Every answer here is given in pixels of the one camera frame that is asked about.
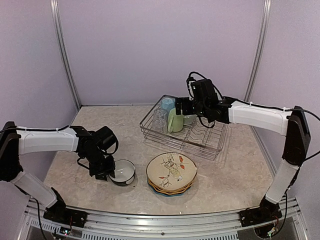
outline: dish rack wire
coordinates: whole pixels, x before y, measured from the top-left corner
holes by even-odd
[[[184,124],[180,132],[163,133],[155,131],[152,129],[154,111],[161,107],[160,103],[163,98],[175,99],[176,97],[163,95],[142,119],[140,128],[144,138],[195,156],[214,160],[223,149],[228,125],[215,122],[213,128],[206,128],[196,118],[192,124]],[[203,118],[202,122],[206,126],[210,126],[206,119]]]

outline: white wall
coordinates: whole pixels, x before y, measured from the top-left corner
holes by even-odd
[[[7,121],[36,128],[70,124],[76,114],[59,53],[50,1],[0,1],[0,128]],[[44,179],[54,153],[20,158]],[[13,240],[28,197],[0,182],[0,239]]]
[[[59,1],[82,104],[187,96],[191,71],[211,78],[224,95],[243,99],[263,8],[263,0]]]
[[[281,107],[301,106],[320,116],[320,1],[273,0],[261,64],[251,100]],[[320,149],[320,122],[307,115],[309,154]],[[284,137],[259,129],[278,167]],[[291,190],[312,240],[320,236],[320,156],[305,162]]]

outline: black and white bowl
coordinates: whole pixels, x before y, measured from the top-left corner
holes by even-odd
[[[135,165],[125,159],[120,159],[114,162],[115,170],[114,175],[112,177],[109,175],[111,181],[119,186],[127,186],[131,184],[135,179],[136,168]]]

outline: stack of plates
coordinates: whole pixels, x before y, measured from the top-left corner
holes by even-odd
[[[180,195],[194,183],[197,166],[183,154],[167,152],[152,159],[146,167],[146,175],[148,184],[157,193]]]

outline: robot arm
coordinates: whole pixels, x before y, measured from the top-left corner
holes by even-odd
[[[245,124],[267,129],[286,136],[282,162],[276,176],[258,208],[246,209],[239,213],[243,227],[261,224],[281,218],[279,201],[295,182],[299,169],[306,160],[310,144],[310,131],[301,107],[295,111],[286,108],[269,107],[224,97],[210,79],[195,81],[187,79],[193,95],[175,100],[176,114],[204,117],[209,123],[218,121],[225,124]]]
[[[44,218],[68,225],[70,219],[73,219],[74,226],[83,227],[87,214],[66,208],[54,188],[47,187],[23,170],[19,155],[51,151],[76,152],[79,159],[88,160],[91,177],[106,180],[107,175],[114,175],[115,170],[113,153],[107,153],[107,149],[114,144],[115,151],[118,149],[119,142],[114,133],[106,126],[98,131],[87,131],[82,126],[36,129],[15,126],[14,122],[7,122],[0,133],[0,181],[11,182],[23,193],[37,199],[47,208]]]

